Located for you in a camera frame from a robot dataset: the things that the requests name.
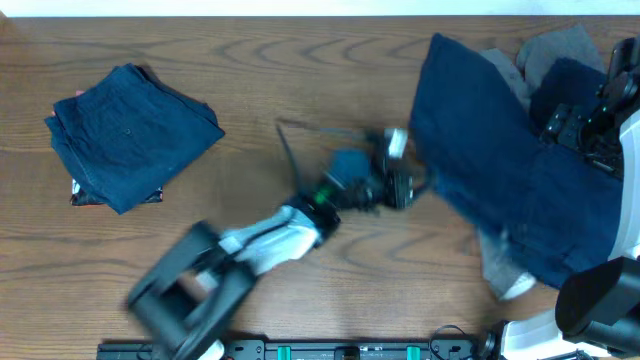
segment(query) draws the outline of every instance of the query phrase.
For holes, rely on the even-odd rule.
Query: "white wall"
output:
[[[10,17],[640,15],[640,0],[0,0],[0,11]]]

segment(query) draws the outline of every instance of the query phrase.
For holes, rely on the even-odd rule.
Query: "wooden table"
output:
[[[405,126],[429,39],[442,32],[515,56],[533,35],[585,24],[602,55],[640,32],[632,17],[5,19],[0,25],[0,358],[91,359],[103,339],[143,336],[129,288],[193,222],[269,216],[291,194],[278,116],[325,127]],[[206,101],[226,137],[118,216],[73,208],[71,178],[42,121],[114,65],[148,64]],[[336,140],[288,130],[307,170]],[[272,339],[418,338],[470,332],[553,306],[542,286],[499,304],[473,228],[442,200],[379,217],[345,213],[324,247],[269,273],[234,328]]]

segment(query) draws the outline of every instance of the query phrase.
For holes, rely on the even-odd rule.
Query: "dark blue garment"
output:
[[[118,214],[144,201],[224,136],[206,104],[132,64],[114,68],[54,110],[45,120],[52,147],[82,189]]]
[[[589,116],[600,103],[596,95],[606,75],[572,59],[559,59],[551,66],[540,88],[531,95],[529,115],[540,133],[560,104],[580,106]]]
[[[350,186],[371,175],[371,159],[361,149],[338,149],[333,152],[329,175],[343,186]]]
[[[606,261],[622,183],[570,150],[539,142],[534,123],[482,56],[435,35],[409,126],[419,156],[435,171],[435,191],[487,235],[506,230],[510,255],[538,279],[560,287],[572,273]]]

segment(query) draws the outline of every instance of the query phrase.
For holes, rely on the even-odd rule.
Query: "wire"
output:
[[[424,195],[428,190],[433,188],[433,185],[435,184],[435,178],[436,178],[436,175],[433,169],[425,165],[424,182],[418,185],[418,187],[416,187],[415,189],[413,189],[412,201],[416,201],[420,196]]]
[[[365,134],[360,134],[357,133],[356,131],[353,130],[349,130],[349,129],[341,129],[341,128],[323,128],[323,127],[319,127],[319,126],[315,126],[306,122],[302,122],[302,121],[298,121],[298,120],[292,120],[292,119],[285,119],[285,118],[277,118],[276,122],[286,125],[287,127],[292,127],[292,128],[299,128],[299,129],[305,129],[305,130],[309,130],[309,131],[319,131],[319,132],[324,132],[324,133],[330,133],[333,135],[341,135],[341,136],[347,136],[347,137],[351,137],[353,139],[356,140],[366,140],[367,137]]]
[[[298,163],[296,162],[296,158],[293,156],[293,151],[291,151],[291,147],[289,147],[289,143],[287,139],[284,137],[284,133],[282,132],[282,128],[280,124],[276,123],[276,130],[278,131],[278,136],[280,137],[280,142],[282,142],[282,146],[284,147],[284,151],[287,154],[287,158],[289,158],[289,163],[291,163],[291,168],[293,170],[293,178],[295,181],[296,191],[303,191],[302,188],[302,176],[300,176],[300,168],[298,168]]]
[[[584,351],[581,351],[581,354],[579,354],[576,358],[577,358],[578,360],[580,360],[580,359],[583,359],[583,360],[594,360],[593,356],[591,356],[591,355],[587,354],[587,353],[586,353],[586,352],[584,352]]]
[[[439,350],[434,350],[432,345],[433,345],[433,341],[435,340],[436,336],[438,336],[438,334],[442,331],[442,330],[446,330],[446,329],[455,329],[458,330],[462,333],[462,335],[468,337],[469,335],[467,335],[464,331],[462,331],[462,329],[460,329],[459,327],[455,326],[455,325],[444,325],[439,327],[438,329],[436,329],[436,331],[433,333],[433,335],[431,336],[431,340],[429,341],[429,351],[438,359],[438,360],[445,360],[443,359],[439,354]]]
[[[151,344],[140,344],[140,347],[138,348],[138,351],[136,352],[136,358],[138,360],[152,360],[153,358],[153,347]],[[142,357],[142,354],[148,354],[149,357]]]

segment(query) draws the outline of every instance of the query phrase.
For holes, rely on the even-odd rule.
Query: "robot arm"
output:
[[[151,333],[158,358],[219,360],[225,349],[217,339],[259,277],[322,245],[340,223],[338,210],[411,204],[413,181],[402,165],[406,131],[368,138],[371,157],[337,152],[335,169],[313,191],[300,191],[266,220],[221,234],[195,224],[134,286],[127,306]],[[354,169],[362,170],[357,180]]]
[[[610,261],[567,280],[555,310],[498,326],[494,358],[555,359],[577,350],[591,357],[640,355],[640,37],[616,45],[600,96],[588,119],[559,107],[542,138],[622,178]]]

